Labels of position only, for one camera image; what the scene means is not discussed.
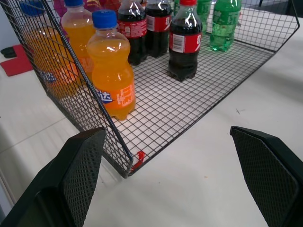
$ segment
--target red object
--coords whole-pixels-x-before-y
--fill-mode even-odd
[[[111,9],[115,12],[118,12],[121,5],[119,0],[99,0],[99,2],[104,8]]]
[[[118,24],[119,32],[127,38],[139,38],[146,35],[146,18],[134,22],[118,20]]]
[[[33,67],[30,61],[28,60],[22,45],[19,44],[13,46],[13,48],[15,50],[17,57],[0,63],[6,75],[10,77],[23,72],[33,70]]]
[[[201,34],[176,35],[170,32],[169,48],[179,53],[195,53],[200,50]]]
[[[180,5],[193,6],[197,4],[197,0],[180,0]]]
[[[169,29],[171,22],[171,15],[166,17],[151,17],[149,15],[147,18],[147,30],[152,32],[165,32]]]
[[[142,165],[143,161],[144,161],[144,158],[145,158],[145,153],[143,151],[139,151],[137,153],[137,155],[139,156],[139,160],[138,162],[132,167],[132,171],[134,171],[136,168],[138,168],[140,165]]]

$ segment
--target cola bottle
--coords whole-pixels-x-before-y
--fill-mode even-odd
[[[165,54],[169,46],[172,9],[167,0],[149,0],[145,13],[147,18],[147,53],[156,58]]]
[[[180,10],[170,24],[169,73],[179,81],[193,78],[201,45],[202,23],[197,0],[180,0]]]
[[[136,0],[124,0],[118,10],[119,32],[131,45],[128,62],[138,65],[147,57],[145,47],[146,14]]]

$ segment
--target table surface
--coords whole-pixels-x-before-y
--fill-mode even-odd
[[[301,28],[130,178],[121,178],[102,160],[85,226],[267,226],[244,182],[229,130],[242,126],[278,136],[303,160],[302,40]],[[0,69],[0,106],[0,183],[12,205],[78,130],[46,96],[33,71],[8,78]]]

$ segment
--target sprite bottle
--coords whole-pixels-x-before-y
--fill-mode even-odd
[[[177,15],[179,9],[180,9],[180,0],[175,0],[174,1],[174,16]]]
[[[214,51],[227,51],[234,40],[234,32],[241,10],[241,0],[218,0],[214,6],[213,32],[210,46]]]
[[[197,14],[202,22],[202,33],[205,34],[207,31],[207,19],[210,12],[212,0],[198,0]]]

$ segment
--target orange soda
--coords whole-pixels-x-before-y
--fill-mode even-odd
[[[46,86],[56,98],[76,93],[74,83],[79,83],[78,72],[69,53],[65,51],[59,34],[48,27],[51,22],[38,0],[20,3],[27,25],[23,35],[31,49],[33,63]]]
[[[88,43],[94,62],[93,85],[111,117],[125,120],[136,105],[134,73],[127,61],[130,44],[117,32],[117,18],[112,10],[92,13],[96,33]]]
[[[63,15],[61,24],[70,38],[70,44],[86,75],[91,81],[93,61],[87,53],[87,43],[95,30],[91,12],[83,6],[83,0],[64,0],[67,12]]]

